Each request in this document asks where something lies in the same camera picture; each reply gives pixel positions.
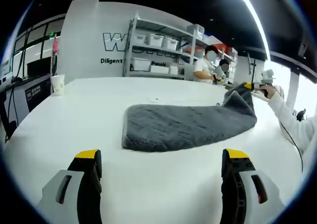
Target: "ceiling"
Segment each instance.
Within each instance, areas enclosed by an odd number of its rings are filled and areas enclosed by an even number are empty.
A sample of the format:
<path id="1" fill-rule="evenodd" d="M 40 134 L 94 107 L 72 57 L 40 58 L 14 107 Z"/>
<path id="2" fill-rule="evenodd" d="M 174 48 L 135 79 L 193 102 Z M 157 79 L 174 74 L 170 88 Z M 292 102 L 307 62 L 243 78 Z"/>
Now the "ceiling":
<path id="1" fill-rule="evenodd" d="M 25 19 L 21 31 L 50 16 L 66 13 L 72 0 L 35 0 Z M 100 0 L 119 1 L 156 8 L 192 23 L 215 35 L 224 43 L 233 46 L 243 55 L 247 48 L 263 49 L 258 28 L 242 0 Z M 308 33 L 290 7 L 283 0 L 250 0 L 263 25 L 269 49 L 298 60 L 317 73 L 315 46 L 309 43 L 305 58 L 298 56 L 303 37 Z M 303 2 L 311 23 L 317 26 L 316 14 L 312 10 L 315 0 Z M 265 59 L 263 53 L 250 52 L 253 57 Z"/>

